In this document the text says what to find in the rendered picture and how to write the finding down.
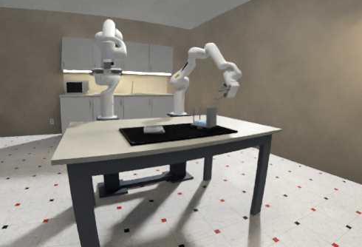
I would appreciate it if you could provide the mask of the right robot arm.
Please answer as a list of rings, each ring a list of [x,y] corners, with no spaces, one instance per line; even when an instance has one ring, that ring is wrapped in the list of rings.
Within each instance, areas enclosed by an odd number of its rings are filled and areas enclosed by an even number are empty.
[[[102,33],[103,32],[103,33]],[[101,50],[101,67],[114,68],[115,60],[126,59],[126,46],[122,42],[121,33],[115,29],[115,24],[108,19],[103,23],[103,31],[95,34],[95,43]],[[102,42],[102,43],[101,43]],[[113,92],[120,83],[118,75],[96,75],[95,83],[100,86],[110,86],[100,93],[100,112],[98,119],[115,119],[113,105]]]

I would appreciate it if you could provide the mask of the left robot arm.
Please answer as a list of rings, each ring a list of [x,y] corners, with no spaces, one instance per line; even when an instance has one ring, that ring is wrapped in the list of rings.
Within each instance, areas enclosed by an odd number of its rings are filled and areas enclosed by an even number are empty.
[[[172,86],[179,87],[179,89],[174,92],[174,112],[171,112],[171,115],[187,115],[187,113],[184,112],[185,91],[189,85],[189,80],[186,78],[186,76],[189,75],[195,68],[196,58],[205,59],[208,58],[209,55],[211,55],[212,59],[220,70],[228,67],[233,68],[233,72],[228,70],[223,73],[226,84],[223,84],[221,89],[226,88],[226,85],[229,86],[231,82],[236,82],[237,79],[242,77],[240,69],[235,64],[225,62],[222,54],[215,44],[208,43],[205,45],[205,49],[192,47],[188,51],[188,61],[186,62],[185,66],[180,71],[175,73],[170,80]]]

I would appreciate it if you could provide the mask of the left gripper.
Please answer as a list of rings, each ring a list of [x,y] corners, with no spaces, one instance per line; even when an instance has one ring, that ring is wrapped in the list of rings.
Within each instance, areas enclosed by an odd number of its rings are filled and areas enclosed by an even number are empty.
[[[229,89],[229,87],[230,87],[230,89]],[[225,95],[227,96],[227,98],[234,97],[238,88],[239,88],[239,83],[232,82],[232,83],[230,83],[230,86],[226,86],[226,88],[223,88],[223,89],[218,89],[218,92],[222,92],[225,89],[227,89],[228,91],[226,91],[226,93],[223,94],[223,97],[216,97],[215,100],[220,99],[220,98],[225,98]]]

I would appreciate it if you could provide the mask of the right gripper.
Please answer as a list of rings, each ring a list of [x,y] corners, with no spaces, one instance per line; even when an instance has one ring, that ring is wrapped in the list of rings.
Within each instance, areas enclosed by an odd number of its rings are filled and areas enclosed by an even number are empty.
[[[111,73],[112,71],[112,73]],[[96,73],[94,73],[96,72]],[[93,74],[94,73],[94,74]],[[123,75],[123,71],[121,69],[116,68],[94,68],[91,72],[89,72],[91,76],[93,75]]]

